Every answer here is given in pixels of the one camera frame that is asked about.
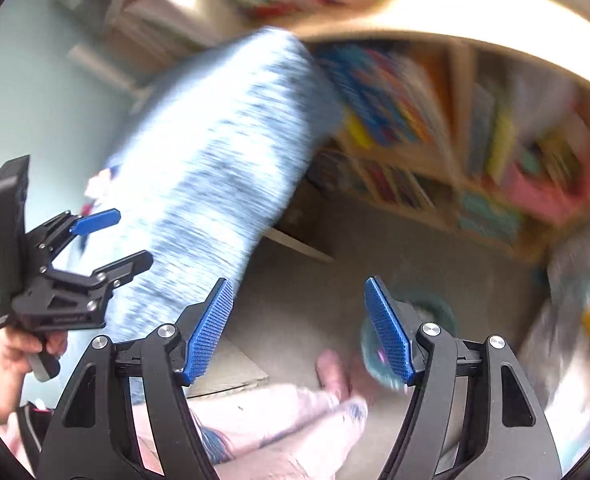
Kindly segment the person's left hand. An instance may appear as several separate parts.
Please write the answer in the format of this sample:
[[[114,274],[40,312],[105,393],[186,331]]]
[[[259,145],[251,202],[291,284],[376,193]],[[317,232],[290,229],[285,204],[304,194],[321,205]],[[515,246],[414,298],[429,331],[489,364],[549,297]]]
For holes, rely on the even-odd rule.
[[[67,350],[68,333],[47,333],[45,344],[19,328],[0,330],[0,425],[17,410],[25,377],[32,372],[28,354],[39,354],[43,349],[58,360]]]

